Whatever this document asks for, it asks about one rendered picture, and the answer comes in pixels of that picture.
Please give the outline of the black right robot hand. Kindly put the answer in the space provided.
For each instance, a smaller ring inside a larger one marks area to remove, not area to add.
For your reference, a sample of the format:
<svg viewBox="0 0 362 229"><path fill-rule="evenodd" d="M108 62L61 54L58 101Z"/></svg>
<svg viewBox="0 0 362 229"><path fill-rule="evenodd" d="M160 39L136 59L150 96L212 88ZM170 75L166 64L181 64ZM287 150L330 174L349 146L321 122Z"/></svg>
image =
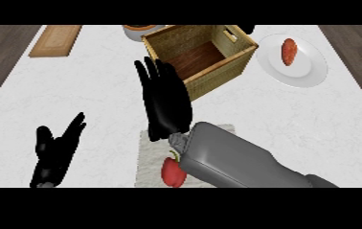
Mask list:
<svg viewBox="0 0 362 229"><path fill-rule="evenodd" d="M148 114L148 137L153 142L175 133L187 133L193 122L193 106L176 68L160 59L135 61L144 87Z"/></svg>

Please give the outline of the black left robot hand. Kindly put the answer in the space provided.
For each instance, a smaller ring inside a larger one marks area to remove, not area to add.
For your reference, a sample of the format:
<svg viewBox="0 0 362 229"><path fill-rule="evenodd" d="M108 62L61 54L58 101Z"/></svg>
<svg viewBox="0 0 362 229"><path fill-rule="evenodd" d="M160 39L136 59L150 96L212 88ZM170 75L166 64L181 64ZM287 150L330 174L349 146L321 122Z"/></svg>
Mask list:
<svg viewBox="0 0 362 229"><path fill-rule="evenodd" d="M39 161L30 182L32 188L37 188L37 185L46 182L54 183L55 187L61 184L86 127L83 120L85 114L80 113L60 137L52 136L51 129L46 126L37 128L36 154Z"/></svg>

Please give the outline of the wicker basket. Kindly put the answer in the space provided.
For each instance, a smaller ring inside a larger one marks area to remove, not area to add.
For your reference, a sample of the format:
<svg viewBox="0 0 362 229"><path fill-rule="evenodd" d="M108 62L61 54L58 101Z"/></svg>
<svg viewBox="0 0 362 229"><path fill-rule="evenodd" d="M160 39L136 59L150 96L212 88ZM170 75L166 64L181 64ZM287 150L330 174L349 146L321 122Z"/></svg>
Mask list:
<svg viewBox="0 0 362 229"><path fill-rule="evenodd" d="M142 41L151 59L175 66L193 101L243 74L259 48L238 25L170 25Z"/></svg>

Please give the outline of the red bell pepper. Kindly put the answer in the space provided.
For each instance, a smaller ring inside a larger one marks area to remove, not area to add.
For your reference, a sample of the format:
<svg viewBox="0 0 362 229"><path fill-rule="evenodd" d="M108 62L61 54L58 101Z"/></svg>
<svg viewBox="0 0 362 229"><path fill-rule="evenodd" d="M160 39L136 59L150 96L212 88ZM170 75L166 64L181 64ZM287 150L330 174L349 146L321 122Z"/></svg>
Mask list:
<svg viewBox="0 0 362 229"><path fill-rule="evenodd" d="M165 184L169 187L179 188L187 179L187 172L182 170L179 166L179 156L173 150L172 153L173 153L173 157L167 157L165 159L165 163L162 167L162 178Z"/></svg>

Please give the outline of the grey pot with orange rim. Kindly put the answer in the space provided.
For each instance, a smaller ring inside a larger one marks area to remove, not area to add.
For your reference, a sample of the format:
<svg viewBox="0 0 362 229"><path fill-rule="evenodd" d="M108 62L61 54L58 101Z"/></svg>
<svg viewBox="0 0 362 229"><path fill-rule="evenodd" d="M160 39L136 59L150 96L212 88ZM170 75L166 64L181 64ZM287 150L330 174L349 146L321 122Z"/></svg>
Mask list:
<svg viewBox="0 0 362 229"><path fill-rule="evenodd" d="M133 40L141 42L142 36L159 29L165 28L165 25L125 25L123 30L126 33L126 36Z"/></svg>

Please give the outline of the wooden cutting board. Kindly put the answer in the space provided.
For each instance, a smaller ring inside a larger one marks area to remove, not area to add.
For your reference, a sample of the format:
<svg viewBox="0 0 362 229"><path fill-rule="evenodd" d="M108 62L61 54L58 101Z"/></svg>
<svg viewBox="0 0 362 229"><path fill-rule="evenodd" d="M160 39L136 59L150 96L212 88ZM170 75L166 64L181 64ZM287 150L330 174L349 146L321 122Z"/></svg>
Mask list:
<svg viewBox="0 0 362 229"><path fill-rule="evenodd" d="M48 25L29 56L70 56L82 28L82 25Z"/></svg>

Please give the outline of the red-orange sausage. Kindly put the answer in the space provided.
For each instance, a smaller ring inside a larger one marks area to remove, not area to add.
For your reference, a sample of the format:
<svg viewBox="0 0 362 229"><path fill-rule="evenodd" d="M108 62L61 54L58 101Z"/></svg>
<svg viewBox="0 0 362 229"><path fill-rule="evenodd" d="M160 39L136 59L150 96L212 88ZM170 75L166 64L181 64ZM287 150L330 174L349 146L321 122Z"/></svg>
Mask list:
<svg viewBox="0 0 362 229"><path fill-rule="evenodd" d="M297 51L297 43L292 38L289 38L281 45L281 59L287 66L290 66L295 61Z"/></svg>

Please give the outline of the white plate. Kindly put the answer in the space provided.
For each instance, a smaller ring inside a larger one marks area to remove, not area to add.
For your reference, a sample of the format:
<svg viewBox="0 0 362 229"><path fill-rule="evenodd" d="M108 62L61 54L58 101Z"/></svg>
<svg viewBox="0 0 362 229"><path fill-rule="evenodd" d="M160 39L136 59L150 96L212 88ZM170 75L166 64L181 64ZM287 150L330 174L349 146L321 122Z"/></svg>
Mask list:
<svg viewBox="0 0 362 229"><path fill-rule="evenodd" d="M297 45L295 61L286 65L281 58L281 46L292 38ZM329 64L323 53L306 39L292 34L265 36L256 51L259 64L275 80L289 86L309 88L318 86L329 75Z"/></svg>

